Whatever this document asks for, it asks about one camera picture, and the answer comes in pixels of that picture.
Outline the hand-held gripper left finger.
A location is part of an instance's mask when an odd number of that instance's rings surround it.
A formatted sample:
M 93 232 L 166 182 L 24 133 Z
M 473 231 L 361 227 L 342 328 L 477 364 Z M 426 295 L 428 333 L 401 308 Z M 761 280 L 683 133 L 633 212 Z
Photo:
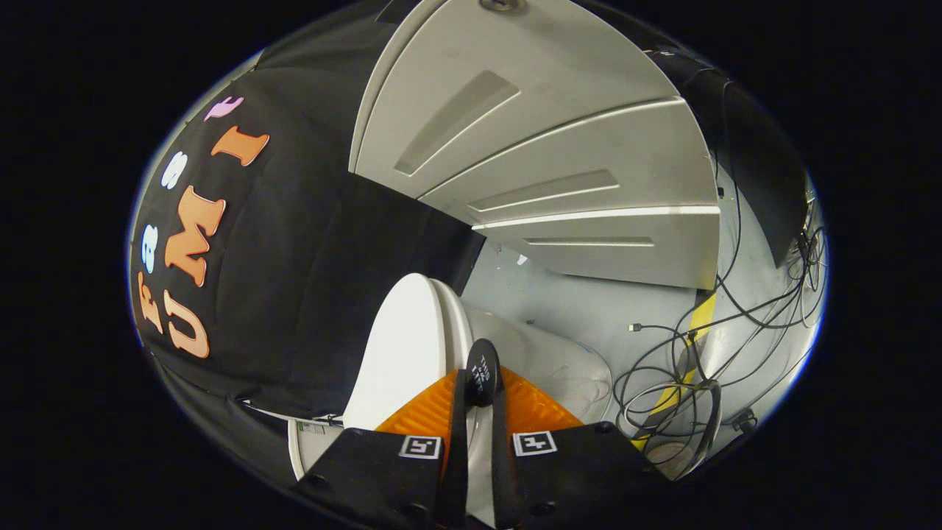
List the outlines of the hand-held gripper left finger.
M 467 373 L 454 370 L 377 430 L 347 428 L 293 493 L 360 529 L 464 529 Z

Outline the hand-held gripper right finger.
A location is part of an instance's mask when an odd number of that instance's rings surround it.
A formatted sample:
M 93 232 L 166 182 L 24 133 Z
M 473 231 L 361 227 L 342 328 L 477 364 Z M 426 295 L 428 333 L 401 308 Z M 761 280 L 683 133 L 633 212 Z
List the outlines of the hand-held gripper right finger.
M 608 422 L 583 423 L 502 368 L 492 402 L 492 502 L 499 529 L 626 529 L 670 481 Z

